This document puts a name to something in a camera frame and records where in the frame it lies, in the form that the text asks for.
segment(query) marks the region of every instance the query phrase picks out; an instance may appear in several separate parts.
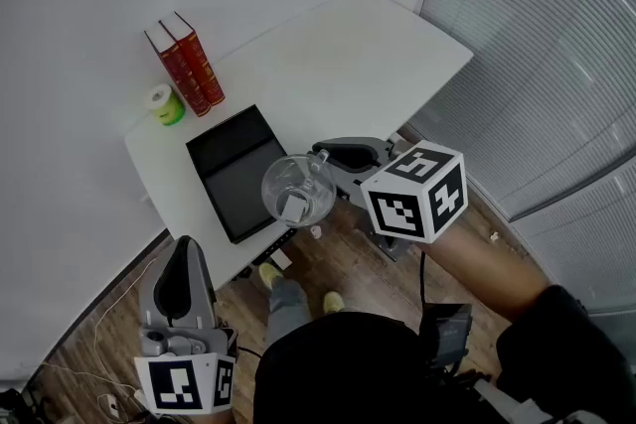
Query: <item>yellow shoe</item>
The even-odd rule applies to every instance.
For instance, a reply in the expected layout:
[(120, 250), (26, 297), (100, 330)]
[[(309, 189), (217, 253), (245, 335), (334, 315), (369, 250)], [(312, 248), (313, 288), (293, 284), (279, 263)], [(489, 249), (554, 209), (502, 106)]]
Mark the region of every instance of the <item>yellow shoe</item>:
[(274, 279), (282, 277), (282, 272), (280, 272), (271, 263), (261, 263), (258, 265), (258, 275), (260, 276), (262, 284), (271, 290), (271, 285), (274, 282)]
[(345, 301), (338, 292), (328, 292), (322, 298), (322, 311), (325, 315), (338, 313), (345, 309)]

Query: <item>green tape roll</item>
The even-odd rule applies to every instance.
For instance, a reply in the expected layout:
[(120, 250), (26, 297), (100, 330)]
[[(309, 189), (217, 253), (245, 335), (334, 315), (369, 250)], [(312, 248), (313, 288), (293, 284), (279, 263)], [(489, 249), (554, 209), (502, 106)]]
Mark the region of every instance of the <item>green tape roll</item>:
[(164, 126), (176, 124), (186, 112), (181, 99), (167, 83), (152, 88), (146, 95), (145, 104)]

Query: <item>glass cup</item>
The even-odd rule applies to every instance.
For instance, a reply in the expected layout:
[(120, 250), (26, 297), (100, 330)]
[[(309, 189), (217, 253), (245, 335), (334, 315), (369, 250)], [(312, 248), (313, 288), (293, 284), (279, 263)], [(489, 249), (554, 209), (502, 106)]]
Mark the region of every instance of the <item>glass cup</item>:
[(336, 184), (325, 162), (329, 152), (285, 156), (272, 163), (262, 178), (262, 200), (269, 213), (287, 226), (307, 226), (329, 213)]

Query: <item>jeans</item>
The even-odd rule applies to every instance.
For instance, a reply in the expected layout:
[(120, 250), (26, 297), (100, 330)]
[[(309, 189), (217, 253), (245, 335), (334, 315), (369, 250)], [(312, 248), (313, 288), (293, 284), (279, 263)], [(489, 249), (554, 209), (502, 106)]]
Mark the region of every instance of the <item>jeans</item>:
[(311, 322), (307, 295), (296, 281), (277, 277), (271, 286), (266, 349), (283, 336)]

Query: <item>white cable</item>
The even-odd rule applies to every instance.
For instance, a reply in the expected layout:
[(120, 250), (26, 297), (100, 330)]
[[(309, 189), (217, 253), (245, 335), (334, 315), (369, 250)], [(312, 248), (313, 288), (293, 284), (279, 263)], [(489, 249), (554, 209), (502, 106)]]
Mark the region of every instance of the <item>white cable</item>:
[(150, 260), (148, 262), (148, 264), (144, 267), (144, 269), (141, 271), (141, 274), (139, 274), (139, 276), (137, 277), (137, 279), (135, 279), (128, 288), (126, 288), (126, 291), (123, 292), (119, 298), (113, 302), (110, 307), (103, 312), (103, 315), (101, 315), (101, 317), (99, 317), (99, 320), (97, 320), (97, 323), (95, 324), (95, 330), (94, 330), (94, 339), (92, 342), (92, 349), (95, 352), (95, 356), (97, 357), (97, 359), (99, 360), (99, 363), (101, 364), (101, 368), (103, 369), (103, 371), (112, 379), (112, 375), (110, 374), (110, 372), (108, 371), (108, 369), (106, 368), (106, 365), (103, 363), (103, 360), (101, 360), (101, 357), (99, 356), (99, 352), (97, 351), (97, 328), (99, 327), (99, 324), (101, 323), (101, 321), (104, 319), (104, 317), (110, 312), (110, 310), (112, 310), (112, 308), (114, 308), (117, 304), (119, 304), (119, 301), (121, 301), (121, 299), (123, 299), (126, 294), (132, 289), (133, 286), (135, 286), (135, 284), (137, 284), (137, 281), (139, 281), (143, 275), (146, 273), (146, 270), (148, 270), (148, 267), (150, 267), (150, 265), (152, 265), (152, 263), (156, 260), (157, 258), (153, 258), (152, 260)]
[(128, 288), (126, 288), (126, 290), (117, 298), (117, 300), (115, 302), (113, 302), (106, 311), (103, 312), (103, 314), (99, 317), (99, 320), (97, 320), (97, 323), (95, 324), (95, 329), (94, 329), (94, 338), (93, 338), (93, 342), (92, 342), (92, 349), (95, 353), (95, 356), (97, 357), (97, 360), (99, 360), (99, 363), (101, 364), (101, 368), (103, 369), (103, 371), (106, 373), (106, 375), (110, 378), (110, 381), (112, 381), (113, 383), (120, 385), (120, 386), (126, 386), (132, 389), (133, 391), (133, 396), (132, 396), (132, 400), (134, 401), (134, 403), (137, 405), (137, 407), (139, 409), (144, 409), (141, 407), (141, 405), (137, 402), (137, 399), (134, 397), (134, 392), (137, 390), (135, 387), (133, 387), (132, 385), (128, 385), (125, 383), (117, 383), (112, 379), (112, 375), (110, 374), (110, 371), (108, 371), (108, 369), (106, 368), (106, 364), (103, 363), (103, 360), (101, 359), (101, 356), (99, 356), (99, 352), (97, 351), (97, 328), (99, 327), (99, 324), (101, 323), (101, 321), (105, 318), (105, 316), (112, 310), (112, 308), (114, 308), (117, 304), (119, 304), (119, 302), (121, 301), (121, 299), (123, 299), (126, 294), (132, 290), (132, 287), (135, 286), (137, 284), (137, 282), (143, 277), (143, 275), (146, 273), (146, 271), (148, 270), (148, 268), (150, 267), (150, 265), (152, 265), (152, 263), (156, 260), (157, 258), (153, 258), (152, 260), (150, 260), (146, 266), (143, 268), (143, 270), (141, 271), (141, 274), (139, 274), (139, 276), (137, 276), (137, 278), (130, 283), (130, 286)]
[(135, 387), (133, 387), (132, 385), (128, 385), (127, 383), (119, 383), (118, 381), (114, 381), (108, 378), (104, 378), (103, 376), (99, 376), (97, 374), (93, 374), (91, 372), (88, 371), (75, 371), (73, 369), (71, 369), (70, 367), (64, 367), (63, 365), (57, 365), (57, 364), (51, 364), (50, 362), (42, 362), (42, 365), (47, 365), (48, 367), (56, 367), (57, 369), (63, 369), (65, 371), (70, 371), (73, 374), (83, 374), (86, 376), (92, 376), (93, 378), (97, 378), (100, 379), (101, 381), (105, 381), (107, 383), (112, 383), (113, 385), (119, 385), (120, 387), (127, 387), (127, 388), (131, 388), (132, 390), (137, 390)]

